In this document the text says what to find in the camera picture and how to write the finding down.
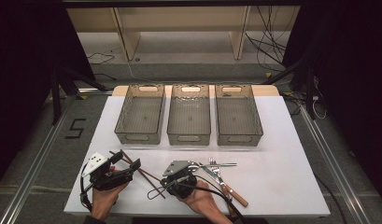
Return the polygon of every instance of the wooden handle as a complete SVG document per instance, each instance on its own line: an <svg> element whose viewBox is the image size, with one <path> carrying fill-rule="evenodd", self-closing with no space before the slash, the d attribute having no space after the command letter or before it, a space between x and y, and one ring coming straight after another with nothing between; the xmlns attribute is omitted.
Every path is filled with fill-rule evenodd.
<svg viewBox="0 0 382 224"><path fill-rule="evenodd" d="M221 185L221 188L222 188L222 192L226 196L226 198L231 200L231 195L230 195L229 189L225 185ZM228 209L229 209L229 214L231 214L231 217L237 217L237 214L235 213L235 211L232 209L231 206L228 205Z"/></svg>
<svg viewBox="0 0 382 224"><path fill-rule="evenodd" d="M228 185L225 185L226 186L226 189L228 189L229 193L233 195L233 197L238 201L240 202L243 206L247 207L248 206L248 202L242 197L240 196L240 194L238 194L236 191L234 191L231 187L229 187Z"/></svg>

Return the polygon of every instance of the aluminum rail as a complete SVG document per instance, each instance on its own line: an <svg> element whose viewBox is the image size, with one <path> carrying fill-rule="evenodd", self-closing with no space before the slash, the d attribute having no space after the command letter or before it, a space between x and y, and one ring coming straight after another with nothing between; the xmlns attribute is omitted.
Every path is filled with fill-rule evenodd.
<svg viewBox="0 0 382 224"><path fill-rule="evenodd" d="M306 122L309 131L312 133L319 151L321 152L322 157L327 163L328 169L331 172L333 180L335 181L337 187L339 188L342 196L347 204L347 207L354 218L354 221L357 224L369 224L371 223L368 218L365 209L363 208L359 197L357 196L355 190L351 187L348 182L345 173L343 172L339 162L336 160L333 155L328 143L325 141L325 138L319 129L315 120L312 120L308 115L303 106L301 106L302 116Z"/></svg>
<svg viewBox="0 0 382 224"><path fill-rule="evenodd" d="M27 199L28 194L30 193L31 187L35 183L39 171L42 169L42 166L44 165L45 160L50 153L51 147L54 141L56 140L57 134L63 126L65 115L68 112L71 104L74 103L75 99L75 95L67 96L63 106L63 115L59 118L56 124L50 128L48 136L42 144L42 147L39 149L33 161L33 164L27 172L27 175L22 180L19 189L17 190L11 202L9 203L0 221L1 224L14 223L16 221L16 218L18 217L22 206L24 205L25 200Z"/></svg>

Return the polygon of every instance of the cable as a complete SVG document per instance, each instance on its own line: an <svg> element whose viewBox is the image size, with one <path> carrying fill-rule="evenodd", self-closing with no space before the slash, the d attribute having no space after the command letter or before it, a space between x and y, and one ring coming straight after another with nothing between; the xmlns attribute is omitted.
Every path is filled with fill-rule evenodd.
<svg viewBox="0 0 382 224"><path fill-rule="evenodd" d="M289 28L290 24L292 23L293 16L295 15L295 11L296 11L296 7L293 7L293 11L292 11L292 15L291 15L291 17L290 17L290 21L289 21L289 23L287 24L286 28L284 28L283 33L281 33L281 35L280 35L275 41L277 41L283 34L286 33L287 29Z"/></svg>
<svg viewBox="0 0 382 224"><path fill-rule="evenodd" d="M279 94L283 97L284 101L291 102L291 103L294 103L297 105L296 109L294 109L292 112L290 112L291 117L293 117L295 115L299 115L301 113L301 106L304 104L305 99L298 99L294 96L285 94L283 92L280 92Z"/></svg>
<svg viewBox="0 0 382 224"><path fill-rule="evenodd" d="M252 39L248 36L248 34L246 33L246 37L248 38L248 40L251 42L251 44L257 49L257 50L260 50L262 51L262 53L264 53L266 56L268 56L269 58L271 58L273 61L279 63L279 64L283 64L281 61L279 61L278 59L274 58L272 55L270 55L268 52L264 51L263 49L261 49L261 47L259 46L256 46L255 43L252 41Z"/></svg>
<svg viewBox="0 0 382 224"><path fill-rule="evenodd" d="M317 101L317 100L314 100L314 101L313 101L313 110L314 110L316 116L317 116L319 119L325 119L325 117L327 117L327 110L325 110L325 112L324 112L324 117L320 117L320 116L318 115L318 111L317 111L316 108L315 108L315 103L316 103L316 101Z"/></svg>
<svg viewBox="0 0 382 224"><path fill-rule="evenodd" d="M265 27L265 31L263 32L263 37L262 37L262 39L266 36L268 39L270 39L270 40L272 41L272 44L275 44L275 41L274 41L273 36L272 36L272 33L269 31L269 28L268 28L268 25L270 24L270 19L271 19L271 10L272 10L272 7L269 7L269 14L268 14L268 15L269 15L268 19L269 19L269 20L268 20L268 23L266 23L266 21L265 21L263 15L262 15L262 13L261 13L260 7L257 7L257 9L258 9L258 11L260 12L260 16L261 16L261 19L262 19L262 21L263 21L263 25L264 25L264 27ZM277 55L277 53L276 53L276 48L273 48L273 51L275 52L275 55L276 55L276 57L278 58L278 55Z"/></svg>
<svg viewBox="0 0 382 224"><path fill-rule="evenodd" d="M261 40L257 40L257 39L251 38L251 37L248 37L248 39L256 41L256 42L263 43L264 45L268 45L268 46L274 47L273 44L269 44L269 43L261 41ZM280 46L280 49L285 50L285 46Z"/></svg>
<svg viewBox="0 0 382 224"><path fill-rule="evenodd" d="M86 165L88 163L86 163L83 168L82 168L82 174L83 174L83 171L85 171L85 168L86 168ZM90 212L92 211L92 204L91 202L89 201L88 199L88 191L85 190L84 186L83 186L83 176L81 175L80 176L80 203L85 207L87 208Z"/></svg>
<svg viewBox="0 0 382 224"><path fill-rule="evenodd" d="M92 56L97 55L97 54L99 54L99 55L101 55L101 56L105 56L105 57L110 57L110 58L107 59L107 60L105 60L105 61L102 61L102 62L100 62L100 63L91 63L91 64L102 64L102 63L106 63L106 62L111 61L112 59L115 58L115 56L113 56L112 54L93 53L92 55L88 56L88 59L91 59Z"/></svg>
<svg viewBox="0 0 382 224"><path fill-rule="evenodd" d="M105 74L105 73L95 73L94 74L95 76L105 76L105 77L109 77L109 78L111 78L112 80L117 80L117 78L115 78L115 77L112 77L112 76L109 76L109 75L107 75L107 74Z"/></svg>
<svg viewBox="0 0 382 224"><path fill-rule="evenodd" d="M220 196L233 210L234 212L237 214L237 216L240 218L240 220L242 221L243 224L248 224L248 222L246 221L246 219L243 217L243 215L239 212L239 210L237 210L237 208L232 204L232 202L225 196L223 195L222 193L220 192L216 192L212 189L205 189L205 188L200 188L200 187L196 187L196 186L191 186L191 185L186 185L186 184L181 184L181 183L178 183L180 186L183 186L183 187L188 187L188 188L192 188L192 189L199 189L199 190L203 190L203 191L207 191L207 192L210 192L210 193L213 193L213 194L216 194L218 196Z"/></svg>
<svg viewBox="0 0 382 224"><path fill-rule="evenodd" d="M260 44L259 44L258 47L252 42L252 40L250 39L250 37L248 36L247 33L246 33L246 36L248 37L248 40L251 42L251 44L254 46L254 48L257 49L257 62L258 62L258 64L260 65L260 67L265 68L265 69L271 69L271 70L273 70L273 71L277 71L277 72L281 72L281 71L272 69L269 65L267 65L269 68L266 68L266 67L263 66L263 65L261 64L261 62L260 62L260 57L259 57L260 51L262 51L265 55L268 55L270 58L272 58L274 61L277 62L277 60L274 59L270 54L268 54L267 52L265 52L264 50L261 49L261 43L263 42L264 37L265 37L265 36L268 37L268 36L266 35L266 30L265 30L265 32L263 32L262 40L261 40L261 42L260 42Z"/></svg>
<svg viewBox="0 0 382 224"><path fill-rule="evenodd" d="M277 42L275 41L275 38L274 38L274 35L273 35L273 25L274 25L274 23L276 21L276 16L275 16L275 19L274 19L273 23L271 23L271 19L270 18L272 17L272 12L273 12L273 7L269 6L269 21L268 21L269 22L268 25L269 25L269 28L270 28L269 33L270 33L270 36L272 37L272 40L274 41L273 44L275 45L275 47L273 48L273 51L275 52L275 54L277 56L277 53L276 53ZM281 50L279 48L277 48L277 50L278 50L278 53L281 55L281 57L284 57L284 55L281 52Z"/></svg>
<svg viewBox="0 0 382 224"><path fill-rule="evenodd" d="M215 185L213 185L210 181L206 180L204 177L199 176L199 175L195 175L195 176L196 176L196 177L199 177L199 178L201 178L201 179L203 179L203 180L204 180L205 182L207 182L210 186L214 187L217 191L219 191L220 193L223 194L223 192L222 192L220 189L218 189ZM166 191L168 188L170 188L172 185L174 185L174 182L171 182L171 183L165 185L164 187L159 187L158 189L164 189L164 190L161 191L161 192L165 192L165 191ZM155 196L153 196L152 198L150 198L149 195L150 195L150 193L153 192L153 191L156 191L156 189L152 189L152 190L150 190L150 191L148 192L148 194L147 194L148 199L150 199L150 200L155 199L157 196L159 196L159 193L158 193L157 195L155 195Z"/></svg>
<svg viewBox="0 0 382 224"><path fill-rule="evenodd" d="M340 215L342 217L343 223L347 224L345 213L343 212L342 207L340 206L340 204L337 201L336 197L333 195L331 189L328 188L328 186L324 182L322 182L322 180L318 177L318 175L316 175L316 173L313 172L313 175L316 177L316 179L319 181L319 183L321 183L322 186L324 186L324 188L331 194L331 197L333 198L333 201L336 203L336 206L339 209L339 212L340 212Z"/></svg>

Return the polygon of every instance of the gray plastic container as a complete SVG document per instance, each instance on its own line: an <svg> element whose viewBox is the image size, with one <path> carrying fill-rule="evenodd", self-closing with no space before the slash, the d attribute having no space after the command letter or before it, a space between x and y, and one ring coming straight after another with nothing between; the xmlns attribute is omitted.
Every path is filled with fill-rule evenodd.
<svg viewBox="0 0 382 224"><path fill-rule="evenodd" d="M167 134L170 145L209 145L211 118L208 85L173 85Z"/></svg>
<svg viewBox="0 0 382 224"><path fill-rule="evenodd" d="M216 85L219 146L255 147L263 129L250 85Z"/></svg>
<svg viewBox="0 0 382 224"><path fill-rule="evenodd" d="M160 144L164 104L164 85L129 86L115 128L120 142Z"/></svg>

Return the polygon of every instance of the white table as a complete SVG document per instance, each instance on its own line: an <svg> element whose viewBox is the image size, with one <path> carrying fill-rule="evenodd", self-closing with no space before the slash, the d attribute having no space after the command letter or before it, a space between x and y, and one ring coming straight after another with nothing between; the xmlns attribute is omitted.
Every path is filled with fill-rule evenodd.
<svg viewBox="0 0 382 224"><path fill-rule="evenodd" d="M157 146L123 145L114 129L124 101L123 96L109 96L92 138L83 164L91 154L99 152L110 157L109 151L125 150L141 167L155 176L162 174L171 161L208 162L215 157L217 162L237 162L236 167L221 168L224 180L248 202L247 208L233 200L233 204L247 217L326 217L330 214L327 204L313 176L304 149L290 118L289 111L280 96L256 96L264 135L257 147L219 147L217 145L214 88L210 86L211 137L208 147L170 146L167 136L167 121L170 108L171 86L165 87L166 104L163 117L162 140ZM126 169L128 164L119 161L117 169ZM79 200L80 171L64 211L85 215L89 211ZM201 169L194 173L211 180ZM151 178L156 186L158 181ZM138 172L124 190L111 213L133 217L196 217L190 208L176 197L165 192L166 199L158 196L149 200L147 194L153 187ZM228 214L225 202L214 195L219 209Z"/></svg>

